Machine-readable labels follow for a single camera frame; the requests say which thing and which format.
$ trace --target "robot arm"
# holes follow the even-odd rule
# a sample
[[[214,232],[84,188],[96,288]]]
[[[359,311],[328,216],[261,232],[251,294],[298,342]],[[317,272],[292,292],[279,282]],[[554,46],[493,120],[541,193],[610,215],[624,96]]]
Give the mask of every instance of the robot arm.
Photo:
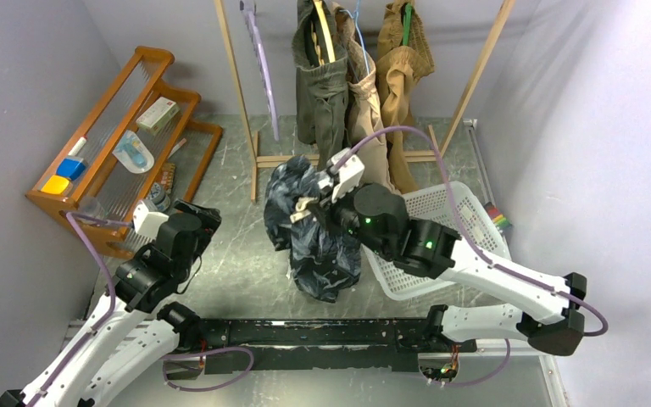
[[[202,337],[200,318],[178,303],[165,305],[147,332],[118,353],[123,339],[185,282],[195,259],[220,225],[216,209],[177,201],[171,216],[138,205],[136,231],[154,238],[115,272],[115,307],[106,293],[56,360],[23,391],[9,391],[0,407],[106,405],[153,362]],[[98,328],[97,321],[106,318]]]
[[[575,352],[584,333],[584,316],[576,304],[555,293],[583,299],[587,289],[584,276],[550,276],[488,254],[494,265],[554,288],[548,292],[494,269],[457,231],[432,220],[411,218],[402,197],[378,184],[358,187],[363,165],[357,156],[334,171],[332,165],[346,151],[333,157],[331,167],[323,171],[321,197],[305,205],[321,225],[359,239],[412,276],[457,282],[507,302],[476,309],[444,309],[445,337],[456,343],[480,338],[521,339],[549,354]]]

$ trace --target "hanging clothes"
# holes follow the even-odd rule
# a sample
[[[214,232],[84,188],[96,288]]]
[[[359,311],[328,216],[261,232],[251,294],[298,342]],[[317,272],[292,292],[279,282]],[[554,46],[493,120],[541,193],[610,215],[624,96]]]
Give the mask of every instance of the hanging clothes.
[[[413,125],[410,95],[421,78],[435,71],[435,62],[428,47],[423,22],[413,7],[409,42],[403,45],[402,9],[408,0],[397,0],[386,6],[381,32],[378,34],[376,62],[378,94],[381,97],[383,125]],[[388,163],[393,184],[402,193],[418,190],[410,174],[403,151],[403,133],[387,134],[390,146]]]
[[[348,13],[333,3],[339,37],[348,52],[351,70],[348,72],[348,117],[346,135],[348,143],[355,145],[383,128],[381,100],[376,89],[376,62],[370,55],[364,57],[363,48],[355,41],[355,22]],[[375,182],[398,192],[391,182],[388,169],[388,148],[385,136],[370,140],[359,151],[358,157],[365,166],[361,181]]]
[[[323,65],[312,64],[313,0],[298,0],[298,28],[293,36],[292,52],[296,65],[296,127],[298,140],[318,146],[318,169],[344,145],[345,114],[348,103],[348,56],[345,48],[333,42],[336,60]],[[336,22],[331,11],[323,8],[331,34]]]
[[[291,223],[300,197],[318,197],[318,176],[299,155],[278,165],[265,188],[265,230],[275,250],[291,249],[291,278],[313,298],[335,303],[338,292],[360,278],[360,242],[348,234],[329,233],[314,217]]]

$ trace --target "olive green pants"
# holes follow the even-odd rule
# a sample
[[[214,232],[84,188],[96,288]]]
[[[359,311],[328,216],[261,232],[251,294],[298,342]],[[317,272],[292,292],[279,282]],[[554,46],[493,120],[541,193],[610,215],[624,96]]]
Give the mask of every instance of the olive green pants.
[[[348,55],[338,41],[333,41],[336,60],[313,66],[306,47],[312,47],[311,15],[313,0],[298,0],[298,28],[293,36],[293,61],[296,65],[296,126],[298,140],[318,146],[318,169],[323,170],[330,157],[343,150],[346,105],[348,104]],[[336,21],[324,7],[331,36]]]

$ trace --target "blue hanger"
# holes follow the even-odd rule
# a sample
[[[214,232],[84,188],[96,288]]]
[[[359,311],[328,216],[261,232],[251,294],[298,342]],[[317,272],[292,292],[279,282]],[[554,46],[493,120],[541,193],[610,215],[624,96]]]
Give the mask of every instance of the blue hanger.
[[[355,3],[355,15],[351,14],[350,11],[344,9],[341,10],[343,13],[348,13],[351,19],[355,22],[355,30],[358,32],[358,37],[360,38],[360,47],[363,48],[363,59],[365,60],[365,70],[370,74],[370,64],[368,63],[368,54],[365,51],[365,42],[363,41],[363,34],[360,33],[360,27],[358,27],[358,17],[360,16],[360,0]]]

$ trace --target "khaki pants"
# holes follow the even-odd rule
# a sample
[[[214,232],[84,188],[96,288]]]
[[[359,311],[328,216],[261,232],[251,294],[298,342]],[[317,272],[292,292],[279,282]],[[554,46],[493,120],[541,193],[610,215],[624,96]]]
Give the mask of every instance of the khaki pants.
[[[348,51],[351,71],[349,72],[348,88],[348,117],[346,135],[351,146],[360,142],[370,134],[383,128],[381,120],[381,100],[376,90],[376,62],[366,54],[370,73],[365,66],[363,48],[354,40],[355,23],[342,8],[333,3],[338,34],[343,46]],[[386,137],[380,136],[367,142],[359,151],[358,157],[365,165],[362,182],[374,182],[388,188],[390,192],[398,192],[391,183],[388,170],[388,148]]]
[[[376,63],[378,94],[381,98],[383,125],[413,125],[410,113],[410,94],[420,78],[435,70],[435,62],[423,30],[423,22],[413,8],[410,21],[410,35],[407,47],[403,42],[401,8],[407,3],[397,0],[386,6],[386,15],[378,34],[378,62]],[[403,153],[403,133],[388,133],[391,144],[388,162],[392,181],[400,192],[418,190],[410,174],[408,162]]]
[[[333,42],[336,61],[312,66],[306,54],[306,36],[310,37],[312,0],[298,0],[298,28],[293,36],[293,61],[296,65],[296,125],[298,140],[318,145],[318,169],[343,150],[345,114],[348,103],[348,56],[338,41]],[[324,8],[328,28],[336,32],[336,21]]]

